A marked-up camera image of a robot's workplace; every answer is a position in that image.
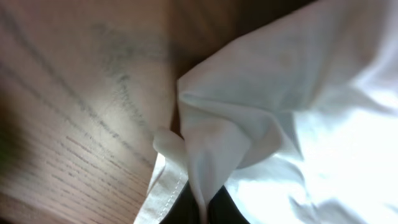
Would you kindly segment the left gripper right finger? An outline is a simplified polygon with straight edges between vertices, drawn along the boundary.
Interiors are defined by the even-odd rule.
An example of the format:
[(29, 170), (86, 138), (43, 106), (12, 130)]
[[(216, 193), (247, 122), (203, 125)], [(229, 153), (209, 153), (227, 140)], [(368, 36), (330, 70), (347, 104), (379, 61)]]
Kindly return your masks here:
[(249, 224), (225, 186), (219, 189), (208, 205), (208, 221), (209, 224)]

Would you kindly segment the white t-shirt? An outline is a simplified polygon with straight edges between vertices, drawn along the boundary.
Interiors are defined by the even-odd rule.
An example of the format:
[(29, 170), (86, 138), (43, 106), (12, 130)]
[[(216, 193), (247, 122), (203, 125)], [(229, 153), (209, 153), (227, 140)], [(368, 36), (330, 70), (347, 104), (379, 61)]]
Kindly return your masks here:
[(225, 186), (249, 223), (397, 222), (397, 2), (316, 1), (178, 80), (136, 223), (189, 182), (199, 223)]

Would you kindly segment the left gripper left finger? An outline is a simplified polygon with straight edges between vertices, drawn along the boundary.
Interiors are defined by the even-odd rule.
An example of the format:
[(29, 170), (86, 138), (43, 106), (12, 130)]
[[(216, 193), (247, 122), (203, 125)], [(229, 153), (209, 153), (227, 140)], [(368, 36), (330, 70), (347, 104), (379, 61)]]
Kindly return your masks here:
[(160, 224), (199, 224), (199, 210), (187, 182)]

